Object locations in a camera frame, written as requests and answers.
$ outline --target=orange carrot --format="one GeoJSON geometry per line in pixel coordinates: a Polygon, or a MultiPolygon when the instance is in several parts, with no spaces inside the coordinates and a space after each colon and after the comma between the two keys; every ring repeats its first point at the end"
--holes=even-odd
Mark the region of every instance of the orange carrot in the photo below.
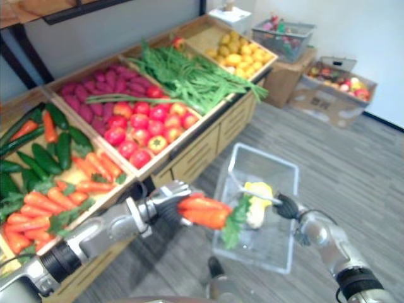
{"type": "Polygon", "coordinates": [[[45,126],[45,140],[46,142],[57,142],[57,132],[51,114],[45,111],[44,114],[44,126],[45,126]]]}
{"type": "Polygon", "coordinates": [[[68,196],[70,198],[70,200],[76,205],[79,206],[82,204],[82,202],[84,202],[85,200],[87,200],[88,195],[86,193],[82,193],[81,191],[75,191],[74,193],[70,194],[68,196]]]}
{"type": "Polygon", "coordinates": [[[45,195],[32,191],[24,197],[24,203],[30,206],[40,208],[41,210],[49,211],[55,215],[64,211],[62,207],[53,203],[45,195]]]}
{"type": "Polygon", "coordinates": [[[109,173],[109,171],[102,165],[102,162],[100,159],[97,157],[97,155],[94,152],[88,153],[86,156],[86,161],[90,162],[97,172],[101,174],[108,182],[113,182],[114,178],[112,178],[112,175],[109,173]]]}
{"type": "Polygon", "coordinates": [[[48,190],[48,198],[55,204],[63,207],[64,209],[71,210],[76,207],[76,205],[65,195],[58,187],[52,187],[48,190]]]}
{"type": "Polygon", "coordinates": [[[226,219],[229,216],[227,210],[181,210],[179,212],[185,219],[204,225],[209,229],[222,229],[226,225],[226,219]]]}
{"type": "Polygon", "coordinates": [[[33,122],[32,120],[28,120],[26,123],[22,125],[19,131],[15,133],[14,136],[11,137],[10,141],[14,141],[19,137],[24,136],[25,134],[31,133],[32,131],[38,128],[38,124],[33,122]]]}
{"type": "Polygon", "coordinates": [[[30,218],[36,218],[36,217],[51,217],[52,213],[47,210],[43,210],[41,208],[25,204],[23,207],[21,207],[20,212],[30,218]]]}
{"type": "Polygon", "coordinates": [[[17,232],[8,230],[7,227],[8,225],[4,228],[4,233],[11,250],[15,254],[19,254],[24,248],[31,245],[31,241],[29,241],[26,237],[17,232]]]}
{"type": "Polygon", "coordinates": [[[7,225],[7,232],[26,232],[31,229],[48,229],[51,226],[49,218],[37,217],[33,218],[28,222],[7,225]]]}
{"type": "Polygon", "coordinates": [[[109,183],[94,182],[94,181],[81,181],[76,185],[76,189],[83,193],[107,193],[115,186],[109,183]]]}
{"type": "Polygon", "coordinates": [[[102,165],[108,170],[108,172],[114,177],[118,178],[122,174],[122,170],[116,165],[105,153],[101,153],[99,156],[102,165]]]}
{"type": "Polygon", "coordinates": [[[84,172],[84,174],[91,179],[93,174],[96,174],[97,171],[95,170],[94,166],[89,164],[87,161],[84,161],[82,158],[79,157],[72,157],[73,162],[78,166],[78,168],[84,172]]]}

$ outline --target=cardboard box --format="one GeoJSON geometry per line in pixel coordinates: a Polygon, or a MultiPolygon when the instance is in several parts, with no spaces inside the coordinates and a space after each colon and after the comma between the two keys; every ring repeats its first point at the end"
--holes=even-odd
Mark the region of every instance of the cardboard box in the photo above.
{"type": "Polygon", "coordinates": [[[282,108],[288,101],[306,68],[315,60],[316,50],[308,48],[296,63],[275,61],[264,87],[270,91],[264,102],[282,108]]]}
{"type": "Polygon", "coordinates": [[[375,82],[356,74],[348,73],[348,76],[356,77],[366,85],[370,93],[369,101],[363,101],[303,74],[288,104],[331,125],[345,128],[371,103],[377,86],[375,82]]]}

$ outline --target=carrot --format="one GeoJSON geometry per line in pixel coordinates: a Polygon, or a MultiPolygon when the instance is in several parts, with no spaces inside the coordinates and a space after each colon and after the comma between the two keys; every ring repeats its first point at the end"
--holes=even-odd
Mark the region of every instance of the carrot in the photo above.
{"type": "Polygon", "coordinates": [[[189,198],[182,200],[178,208],[184,210],[227,210],[231,212],[230,206],[214,199],[207,198],[203,194],[194,194],[189,198]]]}
{"type": "Polygon", "coordinates": [[[9,223],[9,224],[19,224],[19,223],[28,222],[29,220],[30,220],[29,217],[26,217],[25,215],[22,215],[21,213],[12,213],[8,217],[7,223],[9,223]]]}
{"type": "Polygon", "coordinates": [[[44,126],[45,126],[45,140],[46,142],[57,142],[57,132],[51,114],[45,111],[44,114],[44,126]]]}
{"type": "Polygon", "coordinates": [[[114,181],[109,171],[102,165],[102,162],[94,152],[90,152],[87,154],[86,161],[91,163],[95,167],[97,172],[101,174],[108,182],[114,181]]]}
{"type": "Polygon", "coordinates": [[[73,162],[78,166],[78,168],[84,172],[84,174],[91,178],[93,174],[96,174],[94,166],[90,165],[88,162],[84,161],[84,159],[79,157],[72,157],[73,162]]]}
{"type": "Polygon", "coordinates": [[[85,200],[87,200],[88,195],[86,193],[82,193],[81,191],[75,191],[74,193],[70,194],[68,196],[70,198],[70,200],[76,205],[79,206],[82,204],[82,202],[84,202],[85,200]]]}
{"type": "Polygon", "coordinates": [[[122,170],[105,153],[101,153],[100,161],[108,172],[116,179],[122,174],[122,170]]]}
{"type": "Polygon", "coordinates": [[[65,195],[63,195],[62,191],[58,187],[52,187],[48,190],[48,198],[55,204],[67,209],[71,210],[76,207],[76,205],[65,195]]]}
{"type": "Polygon", "coordinates": [[[39,241],[39,242],[49,242],[54,239],[54,236],[47,232],[47,229],[33,229],[27,230],[24,236],[28,239],[39,241]]]}
{"type": "Polygon", "coordinates": [[[68,188],[67,183],[64,182],[64,181],[58,180],[58,181],[56,181],[56,185],[58,186],[58,188],[59,188],[61,191],[64,191],[66,188],[68,188]]]}
{"type": "Polygon", "coordinates": [[[52,213],[47,210],[43,210],[41,208],[25,204],[23,207],[21,207],[20,212],[30,218],[35,218],[35,217],[51,217],[52,213]]]}
{"type": "Polygon", "coordinates": [[[22,125],[19,131],[15,133],[14,136],[11,137],[10,141],[14,141],[19,137],[24,136],[25,134],[31,133],[32,131],[38,128],[38,124],[33,122],[32,120],[28,120],[26,123],[22,125]]]}
{"type": "Polygon", "coordinates": [[[81,181],[76,185],[76,189],[83,193],[100,192],[107,193],[115,186],[109,183],[94,182],[94,181],[81,181]]]}
{"type": "Polygon", "coordinates": [[[24,203],[30,206],[40,208],[41,210],[49,211],[55,215],[58,215],[62,211],[64,211],[62,207],[53,203],[46,196],[37,191],[32,191],[29,194],[27,194],[24,197],[24,203]]]}
{"type": "Polygon", "coordinates": [[[28,222],[12,224],[6,226],[7,232],[26,232],[31,229],[48,229],[51,226],[49,218],[37,217],[28,222]]]}
{"type": "Polygon", "coordinates": [[[189,221],[204,225],[209,229],[222,229],[226,225],[226,219],[229,216],[227,210],[182,210],[180,214],[189,221]]]}
{"type": "Polygon", "coordinates": [[[4,228],[4,233],[11,250],[15,254],[19,254],[24,248],[31,245],[31,241],[29,241],[26,237],[17,232],[9,231],[7,227],[8,225],[4,228]]]}

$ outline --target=black wall trim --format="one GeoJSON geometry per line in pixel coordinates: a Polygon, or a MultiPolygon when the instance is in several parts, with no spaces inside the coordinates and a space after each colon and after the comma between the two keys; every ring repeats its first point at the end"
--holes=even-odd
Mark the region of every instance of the black wall trim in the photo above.
{"type": "Polygon", "coordinates": [[[375,115],[371,114],[370,112],[363,112],[363,115],[366,117],[372,118],[372,119],[376,120],[377,122],[383,123],[384,125],[387,125],[397,131],[401,131],[402,133],[404,133],[404,128],[401,128],[401,127],[397,126],[396,124],[393,124],[389,121],[381,119],[380,117],[375,116],[375,115]]]}

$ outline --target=wooden drawer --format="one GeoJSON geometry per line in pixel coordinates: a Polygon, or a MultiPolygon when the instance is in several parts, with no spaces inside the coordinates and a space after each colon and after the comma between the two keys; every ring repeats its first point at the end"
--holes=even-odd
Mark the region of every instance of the wooden drawer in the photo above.
{"type": "Polygon", "coordinates": [[[209,130],[197,142],[190,145],[172,166],[175,179],[193,182],[216,157],[219,127],[209,130]]]}

